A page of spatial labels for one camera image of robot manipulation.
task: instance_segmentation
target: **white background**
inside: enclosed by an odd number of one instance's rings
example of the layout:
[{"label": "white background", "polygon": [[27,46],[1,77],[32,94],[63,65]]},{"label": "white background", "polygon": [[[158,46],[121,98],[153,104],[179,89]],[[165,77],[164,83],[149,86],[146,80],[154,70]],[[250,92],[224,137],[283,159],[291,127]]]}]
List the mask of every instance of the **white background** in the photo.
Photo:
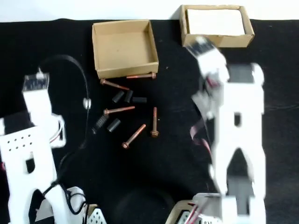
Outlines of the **white background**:
[{"label": "white background", "polygon": [[251,19],[299,19],[298,0],[0,0],[0,22],[178,19],[182,4],[243,5]]}]

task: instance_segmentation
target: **copper screw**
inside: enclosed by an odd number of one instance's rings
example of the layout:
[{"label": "copper screw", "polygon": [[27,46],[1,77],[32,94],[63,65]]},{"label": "copper screw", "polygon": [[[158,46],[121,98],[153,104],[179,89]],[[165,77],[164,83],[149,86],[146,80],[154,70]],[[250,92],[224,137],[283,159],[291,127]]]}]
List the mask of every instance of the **copper screw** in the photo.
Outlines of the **copper screw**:
[{"label": "copper screw", "polygon": [[133,109],[135,109],[135,106],[121,107],[121,108],[112,109],[112,110],[105,109],[104,114],[108,115],[111,113],[122,112],[122,111],[133,110]]},{"label": "copper screw", "polygon": [[122,143],[122,147],[124,149],[129,148],[130,143],[145,129],[146,125],[143,124],[132,136],[129,138],[128,141]]},{"label": "copper screw", "polygon": [[127,76],[127,78],[157,78],[156,73],[152,72],[150,74],[144,74],[144,75],[137,75],[137,76]]},{"label": "copper screw", "polygon": [[121,86],[121,85],[118,85],[118,84],[115,84],[115,83],[112,83],[112,82],[109,82],[107,81],[106,79],[102,78],[100,83],[102,85],[110,85],[110,86],[113,86],[115,88],[119,88],[119,89],[122,89],[122,90],[130,90],[129,88],[127,87],[124,87],[124,86]]},{"label": "copper screw", "polygon": [[159,135],[159,131],[157,131],[157,108],[156,107],[154,107],[153,130],[150,133],[153,138],[156,138]]}]

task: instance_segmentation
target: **white paper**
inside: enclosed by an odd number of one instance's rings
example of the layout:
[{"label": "white paper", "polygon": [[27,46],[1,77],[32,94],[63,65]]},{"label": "white paper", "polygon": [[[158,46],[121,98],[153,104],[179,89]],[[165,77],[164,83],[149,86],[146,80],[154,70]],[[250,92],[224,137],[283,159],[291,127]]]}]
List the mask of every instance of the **white paper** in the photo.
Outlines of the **white paper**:
[{"label": "white paper", "polygon": [[232,35],[245,34],[241,12],[233,9],[187,9],[190,34]]}]

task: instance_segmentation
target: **black cylinder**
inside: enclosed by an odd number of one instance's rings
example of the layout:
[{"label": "black cylinder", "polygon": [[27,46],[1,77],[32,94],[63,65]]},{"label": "black cylinder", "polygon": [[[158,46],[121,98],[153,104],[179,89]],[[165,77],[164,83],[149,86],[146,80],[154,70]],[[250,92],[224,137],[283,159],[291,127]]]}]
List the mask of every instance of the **black cylinder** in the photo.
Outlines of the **black cylinder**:
[{"label": "black cylinder", "polygon": [[147,101],[148,101],[148,100],[147,100],[146,97],[133,97],[133,98],[132,98],[132,102],[133,102],[133,103],[146,104]]},{"label": "black cylinder", "polygon": [[125,102],[129,103],[131,98],[132,98],[132,95],[133,95],[133,91],[132,90],[128,90],[127,94],[126,94],[126,97],[125,97]]},{"label": "black cylinder", "polygon": [[108,115],[102,115],[97,123],[95,123],[95,125],[92,128],[93,134],[96,134],[97,131],[106,123],[106,121],[108,120]]},{"label": "black cylinder", "polygon": [[121,121],[118,120],[118,119],[115,119],[108,127],[107,127],[107,130],[109,132],[113,132],[117,127],[118,125],[120,125]]},{"label": "black cylinder", "polygon": [[112,98],[112,101],[114,103],[117,103],[118,101],[120,101],[121,97],[124,95],[124,91],[119,91],[113,98]]}]

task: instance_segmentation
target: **open cardboard box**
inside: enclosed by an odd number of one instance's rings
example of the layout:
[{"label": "open cardboard box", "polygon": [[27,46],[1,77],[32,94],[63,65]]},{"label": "open cardboard box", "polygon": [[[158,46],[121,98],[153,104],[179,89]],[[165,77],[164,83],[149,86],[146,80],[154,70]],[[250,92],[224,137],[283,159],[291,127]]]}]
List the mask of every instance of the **open cardboard box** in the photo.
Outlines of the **open cardboard box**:
[{"label": "open cardboard box", "polygon": [[[205,34],[190,34],[189,21],[187,16],[188,9],[197,10],[215,10],[215,9],[232,9],[241,12],[242,23],[244,27],[244,35],[205,35]],[[245,7],[234,5],[212,6],[212,5],[182,5],[180,26],[182,35],[182,45],[185,47],[195,41],[197,36],[205,36],[210,39],[219,48],[245,48],[249,45],[254,37],[254,32],[250,19],[246,13]]]},{"label": "open cardboard box", "polygon": [[149,20],[93,24],[93,53],[99,78],[158,72],[158,54]]}]

